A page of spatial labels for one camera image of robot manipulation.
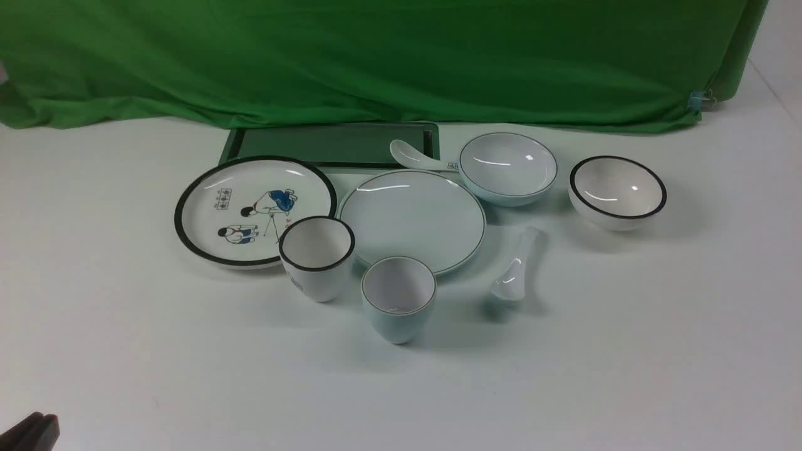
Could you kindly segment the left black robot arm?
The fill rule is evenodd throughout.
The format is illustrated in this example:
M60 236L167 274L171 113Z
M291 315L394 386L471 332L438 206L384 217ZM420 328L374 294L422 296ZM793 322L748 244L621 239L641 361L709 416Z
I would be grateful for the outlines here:
M52 450L60 437L55 414L34 412L1 435L1 450Z

